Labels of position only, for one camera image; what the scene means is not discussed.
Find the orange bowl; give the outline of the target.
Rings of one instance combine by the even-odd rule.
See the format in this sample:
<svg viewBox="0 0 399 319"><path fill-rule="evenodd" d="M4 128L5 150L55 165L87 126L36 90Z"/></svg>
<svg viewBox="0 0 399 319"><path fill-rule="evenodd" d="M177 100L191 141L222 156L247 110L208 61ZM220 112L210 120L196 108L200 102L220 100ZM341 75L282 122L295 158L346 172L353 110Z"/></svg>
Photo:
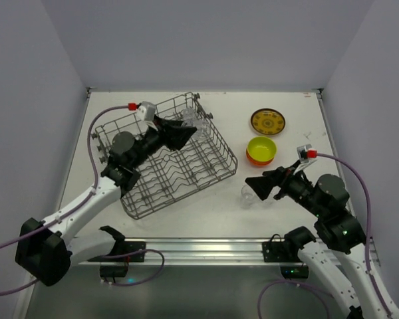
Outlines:
<svg viewBox="0 0 399 319"><path fill-rule="evenodd" d="M274 153L269 153L269 152L253 152L250 153L248 150L246 150L246 157L248 159L248 161L252 164L252 165L256 165L256 166L266 166L269 165L270 163L273 162L274 158L275 158L275 154Z"/></svg>

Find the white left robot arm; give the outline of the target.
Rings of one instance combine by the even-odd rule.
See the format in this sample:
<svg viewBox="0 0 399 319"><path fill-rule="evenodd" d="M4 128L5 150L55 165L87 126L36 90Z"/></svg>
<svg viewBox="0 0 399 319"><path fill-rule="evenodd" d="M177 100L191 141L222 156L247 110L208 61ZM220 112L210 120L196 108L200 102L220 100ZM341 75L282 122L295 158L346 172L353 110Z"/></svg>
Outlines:
<svg viewBox="0 0 399 319"><path fill-rule="evenodd" d="M78 263L100 256L122 258L128 250L124 235L116 229L103 226L86 237L77 237L77 233L134 188L141 177L138 167L150 156L162 147L181 150L196 131L181 120L156 116L140 138L127 131L116 134L107 165L89 189L42 221L30 218L23 223L16 263L45 286L52 286Z"/></svg>

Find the yellow patterned plate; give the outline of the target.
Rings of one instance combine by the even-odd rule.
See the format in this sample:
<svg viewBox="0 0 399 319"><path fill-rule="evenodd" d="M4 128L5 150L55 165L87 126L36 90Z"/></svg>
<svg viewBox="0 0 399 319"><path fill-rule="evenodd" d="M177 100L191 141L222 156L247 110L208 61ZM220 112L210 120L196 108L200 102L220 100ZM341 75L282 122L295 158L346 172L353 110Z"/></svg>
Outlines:
<svg viewBox="0 0 399 319"><path fill-rule="evenodd" d="M286 126L285 117L277 110L261 108L251 115L251 127L264 136L275 136L280 134Z"/></svg>

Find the lime green bowl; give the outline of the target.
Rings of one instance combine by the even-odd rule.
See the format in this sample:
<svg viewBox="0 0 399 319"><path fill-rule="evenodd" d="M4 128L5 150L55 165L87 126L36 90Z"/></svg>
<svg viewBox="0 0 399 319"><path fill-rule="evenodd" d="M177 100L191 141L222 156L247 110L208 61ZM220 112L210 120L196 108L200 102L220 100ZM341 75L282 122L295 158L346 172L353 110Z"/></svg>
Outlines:
<svg viewBox="0 0 399 319"><path fill-rule="evenodd" d="M277 145L272 139L266 136L257 136L249 141L246 150L248 150L250 153L269 152L269 153L274 153L276 156Z"/></svg>

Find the grey wire dish rack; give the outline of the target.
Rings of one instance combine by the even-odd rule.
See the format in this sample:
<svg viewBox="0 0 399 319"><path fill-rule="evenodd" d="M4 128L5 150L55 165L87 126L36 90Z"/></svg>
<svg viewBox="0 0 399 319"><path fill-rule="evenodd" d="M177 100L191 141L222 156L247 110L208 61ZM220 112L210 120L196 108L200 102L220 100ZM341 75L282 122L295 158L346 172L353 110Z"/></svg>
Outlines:
<svg viewBox="0 0 399 319"><path fill-rule="evenodd" d="M141 177L120 201L126 214L141 219L235 175L238 160L200 104L198 93L187 92L157 104L157 115L182 120L182 110L193 108L197 122L209 124L209 138L192 138L180 151L161 148L140 166Z"/></svg>

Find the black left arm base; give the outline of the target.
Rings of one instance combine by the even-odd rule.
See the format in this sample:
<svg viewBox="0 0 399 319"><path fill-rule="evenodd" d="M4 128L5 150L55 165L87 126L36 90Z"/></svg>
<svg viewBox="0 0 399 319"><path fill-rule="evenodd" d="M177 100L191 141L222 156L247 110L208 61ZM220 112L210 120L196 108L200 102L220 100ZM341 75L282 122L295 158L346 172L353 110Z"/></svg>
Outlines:
<svg viewBox="0 0 399 319"><path fill-rule="evenodd" d="M114 245L112 247L112 250L108 254L106 254L106 256L125 255L146 248L145 241L126 241L126 237L111 226L103 226L100 228L100 230L107 233L108 235L111 235L114 239ZM116 259L107 259L99 256L90 259L90 261L117 262L118 265L100 266L99 268L99 276L101 279L105 281L111 280L112 283L116 283L117 278L124 278L127 275L130 261L134 263L142 263L144 262L144 257L145 253L139 253L136 255L130 255L127 257L120 257Z"/></svg>

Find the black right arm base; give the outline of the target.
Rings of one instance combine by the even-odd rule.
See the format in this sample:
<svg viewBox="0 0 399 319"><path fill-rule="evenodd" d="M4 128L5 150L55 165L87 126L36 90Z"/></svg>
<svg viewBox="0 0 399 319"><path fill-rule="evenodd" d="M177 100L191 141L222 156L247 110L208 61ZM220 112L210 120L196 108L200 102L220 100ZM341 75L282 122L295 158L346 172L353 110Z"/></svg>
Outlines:
<svg viewBox="0 0 399 319"><path fill-rule="evenodd" d="M283 237L276 233L261 244L263 261L278 263L284 279L308 279L309 268L299 259L297 253L306 244L316 241L306 227L298 227Z"/></svg>

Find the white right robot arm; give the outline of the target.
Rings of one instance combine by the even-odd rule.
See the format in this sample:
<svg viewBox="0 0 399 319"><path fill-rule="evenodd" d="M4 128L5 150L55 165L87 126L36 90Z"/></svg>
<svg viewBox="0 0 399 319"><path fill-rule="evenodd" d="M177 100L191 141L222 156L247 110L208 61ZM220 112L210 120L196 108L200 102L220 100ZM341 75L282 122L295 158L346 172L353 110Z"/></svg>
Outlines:
<svg viewBox="0 0 399 319"><path fill-rule="evenodd" d="M346 208L349 194L343 180L324 174L312 183L303 171L296 171L297 166L278 167L245 180L260 200L278 187L274 199L287 196L317 218L316 236L298 227L283 237L285 254L297 257L319 276L347 318L399 318L399 307L366 252L366 235Z"/></svg>

